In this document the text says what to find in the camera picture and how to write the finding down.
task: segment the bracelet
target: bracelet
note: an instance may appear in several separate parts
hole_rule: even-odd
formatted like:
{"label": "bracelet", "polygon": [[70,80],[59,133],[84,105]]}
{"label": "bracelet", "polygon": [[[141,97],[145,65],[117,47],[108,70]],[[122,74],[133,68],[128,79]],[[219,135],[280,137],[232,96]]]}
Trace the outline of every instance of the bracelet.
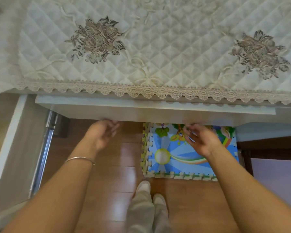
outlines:
{"label": "bracelet", "polygon": [[81,157],[81,156],[78,156],[78,157],[73,157],[73,158],[70,158],[70,159],[67,159],[65,162],[68,162],[70,160],[73,160],[73,159],[78,159],[78,158],[82,158],[82,159],[86,159],[86,160],[89,160],[92,162],[93,165],[95,165],[95,162],[93,160],[91,160],[90,158],[86,158],[86,157]]}

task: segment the person's right arm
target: person's right arm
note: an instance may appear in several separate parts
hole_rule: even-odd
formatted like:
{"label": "person's right arm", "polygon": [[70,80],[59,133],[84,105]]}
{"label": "person's right arm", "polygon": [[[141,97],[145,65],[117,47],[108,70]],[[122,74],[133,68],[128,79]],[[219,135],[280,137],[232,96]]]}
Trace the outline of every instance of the person's right arm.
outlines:
{"label": "person's right arm", "polygon": [[291,233],[291,207],[255,180],[214,132],[198,124],[187,128],[186,141],[208,160],[241,232]]}

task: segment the scalloped lace edge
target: scalloped lace edge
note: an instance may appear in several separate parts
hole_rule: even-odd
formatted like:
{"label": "scalloped lace edge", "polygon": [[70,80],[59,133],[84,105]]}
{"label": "scalloped lace edge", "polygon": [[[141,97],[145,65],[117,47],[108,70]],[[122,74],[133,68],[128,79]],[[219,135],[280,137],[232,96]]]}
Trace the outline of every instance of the scalloped lace edge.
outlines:
{"label": "scalloped lace edge", "polygon": [[172,87],[144,87],[144,86],[132,86],[132,85],[116,85],[96,82],[82,82],[82,81],[39,81],[32,79],[21,79],[15,83],[15,88],[23,90],[28,88],[32,91],[38,91],[43,89],[46,92],[52,92],[58,90],[59,92],[66,92],[72,90],[75,93],[86,91],[88,93],[94,93],[96,91],[101,92],[104,95],[114,92],[117,96],[123,96],[128,94],[131,97],[137,97],[143,95],[145,98],[150,99],[153,95],[157,95],[159,98],[164,99],[168,95],[173,99],[179,99],[185,97],[189,100],[193,98],[200,98],[201,100],[207,100],[213,98],[215,101],[220,101],[222,98],[226,98],[230,102],[234,102],[237,99],[241,99],[243,102],[255,100],[256,102],[269,101],[270,103],[282,102],[284,105],[291,103],[291,92],[283,91],[233,91],[222,89],[205,89],[205,88],[172,88]]}

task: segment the person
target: person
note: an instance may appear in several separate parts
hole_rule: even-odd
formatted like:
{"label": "person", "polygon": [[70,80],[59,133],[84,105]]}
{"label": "person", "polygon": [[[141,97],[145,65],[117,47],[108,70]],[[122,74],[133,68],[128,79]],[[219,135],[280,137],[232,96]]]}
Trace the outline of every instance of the person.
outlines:
{"label": "person", "polygon": [[[58,172],[38,191],[2,233],[74,232],[94,159],[116,134],[119,123],[94,123]],[[291,233],[291,207],[255,180],[225,149],[217,135],[198,124],[184,129],[186,141],[204,156],[217,176],[241,232]],[[150,195],[142,181],[128,207],[129,233],[172,232],[162,195]]]}

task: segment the forearm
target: forearm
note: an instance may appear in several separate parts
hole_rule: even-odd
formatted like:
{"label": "forearm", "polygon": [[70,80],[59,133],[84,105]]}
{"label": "forearm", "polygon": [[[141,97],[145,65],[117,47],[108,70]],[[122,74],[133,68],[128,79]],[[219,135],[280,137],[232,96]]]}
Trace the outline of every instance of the forearm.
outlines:
{"label": "forearm", "polygon": [[291,207],[255,180],[223,147],[209,163],[242,232],[291,232]]}
{"label": "forearm", "polygon": [[[93,156],[82,141],[70,157]],[[92,163],[84,159],[66,162],[19,212],[3,233],[73,232],[82,209]]]}

